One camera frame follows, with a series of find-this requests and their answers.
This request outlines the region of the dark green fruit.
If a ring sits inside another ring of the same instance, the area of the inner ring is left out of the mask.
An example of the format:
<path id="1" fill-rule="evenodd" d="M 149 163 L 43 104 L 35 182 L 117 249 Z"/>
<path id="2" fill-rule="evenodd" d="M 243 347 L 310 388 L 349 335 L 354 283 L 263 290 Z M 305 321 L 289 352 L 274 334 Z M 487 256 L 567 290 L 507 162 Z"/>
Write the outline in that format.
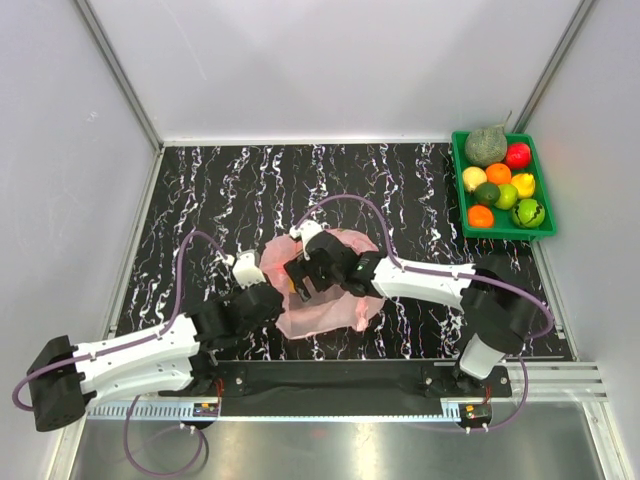
<path id="1" fill-rule="evenodd" d="M 500 199 L 501 190 L 498 185 L 491 182 L 481 183 L 473 192 L 475 201 L 487 207 L 492 207 Z"/>

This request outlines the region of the yellow lemon fruit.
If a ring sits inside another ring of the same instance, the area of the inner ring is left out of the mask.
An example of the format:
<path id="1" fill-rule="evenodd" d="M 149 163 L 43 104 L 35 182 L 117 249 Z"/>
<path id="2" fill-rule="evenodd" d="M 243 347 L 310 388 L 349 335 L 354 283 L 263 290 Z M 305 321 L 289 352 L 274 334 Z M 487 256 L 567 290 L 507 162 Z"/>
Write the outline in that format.
<path id="1" fill-rule="evenodd" d="M 535 194 L 536 181 L 531 173 L 520 173 L 514 175 L 511 184 L 516 188 L 519 199 L 532 198 Z"/>

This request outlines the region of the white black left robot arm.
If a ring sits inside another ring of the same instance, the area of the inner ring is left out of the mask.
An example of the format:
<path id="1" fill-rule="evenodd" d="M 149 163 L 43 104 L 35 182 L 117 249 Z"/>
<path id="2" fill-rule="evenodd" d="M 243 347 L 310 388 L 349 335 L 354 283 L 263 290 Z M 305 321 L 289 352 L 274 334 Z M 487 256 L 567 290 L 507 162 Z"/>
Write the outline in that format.
<path id="1" fill-rule="evenodd" d="M 27 371 L 35 428 L 50 432 L 88 410 L 136 395 L 203 396 L 215 386 L 210 352 L 272 325 L 284 297 L 260 283 L 206 302 L 173 322 L 94 343 L 49 340 Z"/>

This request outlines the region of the pale yellow round fruit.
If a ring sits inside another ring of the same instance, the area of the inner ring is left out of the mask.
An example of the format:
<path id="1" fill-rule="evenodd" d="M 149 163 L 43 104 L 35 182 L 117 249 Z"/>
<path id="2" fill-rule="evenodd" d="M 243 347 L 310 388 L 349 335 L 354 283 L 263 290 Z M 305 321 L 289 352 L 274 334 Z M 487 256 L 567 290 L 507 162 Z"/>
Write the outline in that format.
<path id="1" fill-rule="evenodd" d="M 462 172 L 462 182 L 467 193 L 473 193 L 477 187 L 487 181 L 486 172 L 477 166 L 470 166 Z"/>

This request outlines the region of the pink plastic bag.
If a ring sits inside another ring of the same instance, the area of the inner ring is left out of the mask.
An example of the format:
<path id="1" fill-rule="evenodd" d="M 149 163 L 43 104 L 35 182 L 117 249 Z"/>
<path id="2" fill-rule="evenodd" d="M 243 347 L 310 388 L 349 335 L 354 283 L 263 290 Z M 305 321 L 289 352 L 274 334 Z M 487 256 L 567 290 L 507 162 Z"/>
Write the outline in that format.
<path id="1" fill-rule="evenodd" d="M 298 294 L 289 291 L 289 277 L 284 264 L 302 250 L 299 242 L 280 235 L 265 245 L 259 267 L 271 284 L 284 296 L 284 312 L 276 327 L 289 340 L 302 339 L 339 328 L 365 330 L 369 321 L 383 308 L 386 300 L 376 297 L 356 297 L 333 285 L 325 292 L 310 288 L 311 299 L 302 302 Z"/>

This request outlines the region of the orange fruit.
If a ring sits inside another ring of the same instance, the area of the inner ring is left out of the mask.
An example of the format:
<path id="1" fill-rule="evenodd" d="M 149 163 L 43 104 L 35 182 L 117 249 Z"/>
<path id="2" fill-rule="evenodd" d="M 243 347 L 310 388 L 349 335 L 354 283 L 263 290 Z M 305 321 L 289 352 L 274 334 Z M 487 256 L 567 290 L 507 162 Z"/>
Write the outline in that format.
<path id="1" fill-rule="evenodd" d="M 510 184 L 511 169 L 504 163 L 494 163 L 485 169 L 487 181 L 495 185 Z"/>

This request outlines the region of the lime green fruit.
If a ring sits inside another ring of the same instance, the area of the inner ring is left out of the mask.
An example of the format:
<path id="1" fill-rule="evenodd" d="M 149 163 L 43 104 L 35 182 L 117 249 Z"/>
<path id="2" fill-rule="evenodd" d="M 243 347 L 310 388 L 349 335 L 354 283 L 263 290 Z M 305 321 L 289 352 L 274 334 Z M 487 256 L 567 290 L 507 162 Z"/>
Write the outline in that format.
<path id="1" fill-rule="evenodd" d="M 503 211 L 510 210 L 517 203 L 519 198 L 517 188 L 512 184 L 500 184 L 498 188 L 500 195 L 498 200 L 494 203 L 494 207 Z"/>

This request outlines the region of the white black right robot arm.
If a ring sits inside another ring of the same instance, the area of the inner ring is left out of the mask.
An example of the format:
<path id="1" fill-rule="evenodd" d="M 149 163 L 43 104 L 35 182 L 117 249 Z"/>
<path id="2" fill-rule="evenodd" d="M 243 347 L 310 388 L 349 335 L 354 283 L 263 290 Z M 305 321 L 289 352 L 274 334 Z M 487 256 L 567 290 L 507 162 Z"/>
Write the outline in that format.
<path id="1" fill-rule="evenodd" d="M 539 298 L 507 282 L 507 270 L 495 256 L 461 265 L 407 261 L 384 251 L 358 253 L 322 231 L 284 271 L 303 301 L 311 299 L 309 286 L 316 292 L 338 286 L 360 298 L 411 298 L 461 311 L 472 336 L 453 375 L 457 390 L 470 397 L 488 387 L 498 362 L 522 351 L 537 314 L 554 320 Z"/>

